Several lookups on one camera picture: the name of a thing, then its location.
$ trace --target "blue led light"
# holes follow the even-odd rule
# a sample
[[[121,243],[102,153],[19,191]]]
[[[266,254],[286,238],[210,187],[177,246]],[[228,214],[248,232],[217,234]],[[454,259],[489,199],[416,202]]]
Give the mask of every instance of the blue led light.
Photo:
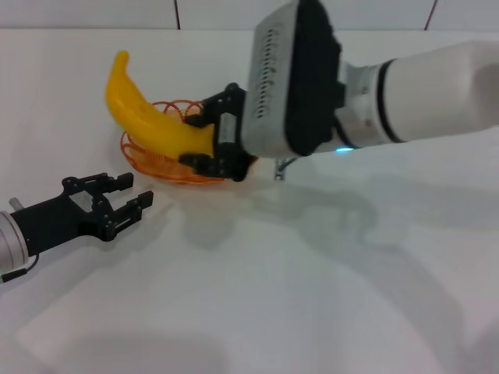
[[[336,152],[338,152],[338,153],[347,153],[347,152],[350,152],[351,150],[353,150],[353,148],[338,148],[336,150]]]

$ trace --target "toy banana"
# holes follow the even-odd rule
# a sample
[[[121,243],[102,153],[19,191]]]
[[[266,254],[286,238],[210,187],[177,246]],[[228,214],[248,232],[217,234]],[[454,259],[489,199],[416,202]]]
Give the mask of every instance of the toy banana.
[[[173,160],[189,153],[213,157],[214,126],[186,125],[154,108],[128,77],[128,61],[128,52],[116,55],[106,89],[106,102],[116,122],[141,146]]]

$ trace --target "orange wire basket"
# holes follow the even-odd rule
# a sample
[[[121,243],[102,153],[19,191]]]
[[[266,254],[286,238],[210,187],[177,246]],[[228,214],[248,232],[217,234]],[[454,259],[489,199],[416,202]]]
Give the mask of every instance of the orange wire basket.
[[[154,106],[165,106],[163,113],[177,120],[185,121],[187,115],[199,113],[200,101],[175,100],[158,101]],[[146,150],[136,143],[127,132],[124,132],[121,138],[121,150],[126,160],[132,165],[132,168],[138,172],[155,178],[165,179],[174,183],[188,185],[206,185],[223,182],[224,178],[208,178],[193,173],[193,169],[177,160],[162,154]]]

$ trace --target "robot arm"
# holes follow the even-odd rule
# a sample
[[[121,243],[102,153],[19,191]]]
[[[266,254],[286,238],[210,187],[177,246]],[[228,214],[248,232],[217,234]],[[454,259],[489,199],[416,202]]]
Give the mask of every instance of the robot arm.
[[[255,157],[305,157],[499,124],[498,43],[468,42],[364,67],[340,58],[318,0],[282,6],[256,28],[248,91],[229,85],[190,119],[215,124],[214,158],[180,161],[198,174],[240,181]]]

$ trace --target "cable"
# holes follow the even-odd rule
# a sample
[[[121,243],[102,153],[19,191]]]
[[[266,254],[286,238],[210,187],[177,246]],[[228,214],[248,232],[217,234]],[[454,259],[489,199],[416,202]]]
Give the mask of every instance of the cable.
[[[434,6],[431,8],[430,15],[428,16],[428,20],[426,22],[426,26],[424,27],[425,31],[428,31],[428,27],[430,26],[431,19],[434,17],[435,9],[437,8],[438,0],[434,1]]]
[[[0,284],[13,281],[16,278],[19,278],[19,277],[22,277],[23,275],[28,274],[28,271],[31,271],[35,267],[35,265],[38,263],[39,259],[40,259],[40,253],[37,253],[36,257],[34,258],[33,263],[29,267],[27,267],[25,269],[14,270],[14,271],[11,271],[10,273],[1,275],[0,276]]]
[[[40,253],[37,253],[37,256],[34,258],[33,263],[26,269],[26,272],[31,271],[37,265],[39,259],[40,259]]]

